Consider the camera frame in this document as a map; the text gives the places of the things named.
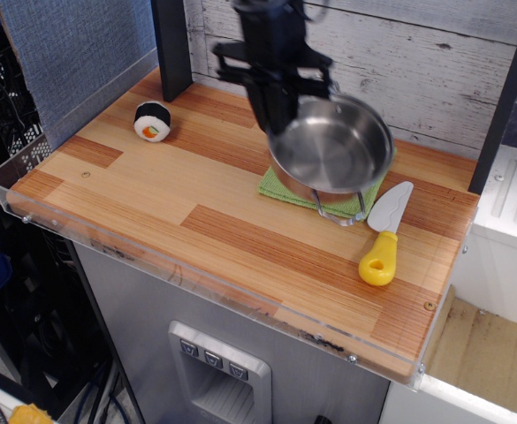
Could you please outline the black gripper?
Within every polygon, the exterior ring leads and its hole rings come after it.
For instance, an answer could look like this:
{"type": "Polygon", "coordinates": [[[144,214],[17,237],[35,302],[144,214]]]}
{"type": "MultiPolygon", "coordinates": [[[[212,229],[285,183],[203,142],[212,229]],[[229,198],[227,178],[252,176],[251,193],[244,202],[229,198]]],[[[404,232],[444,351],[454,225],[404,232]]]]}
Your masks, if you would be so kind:
{"type": "Polygon", "coordinates": [[[243,40],[218,43],[219,78],[244,85],[259,127],[282,133],[297,115],[298,94],[327,98],[332,60],[306,43],[302,6],[236,6],[243,40]]]}

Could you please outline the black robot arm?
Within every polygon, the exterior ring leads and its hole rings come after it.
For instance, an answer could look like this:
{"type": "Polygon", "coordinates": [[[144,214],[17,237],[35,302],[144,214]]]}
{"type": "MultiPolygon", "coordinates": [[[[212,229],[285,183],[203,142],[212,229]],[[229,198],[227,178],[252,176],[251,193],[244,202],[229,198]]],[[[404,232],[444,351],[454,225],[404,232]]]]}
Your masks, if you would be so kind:
{"type": "Polygon", "coordinates": [[[306,42],[302,1],[233,1],[243,40],[213,48],[221,80],[243,86],[260,128],[280,134],[297,117],[302,95],[327,99],[332,59],[306,42]]]}

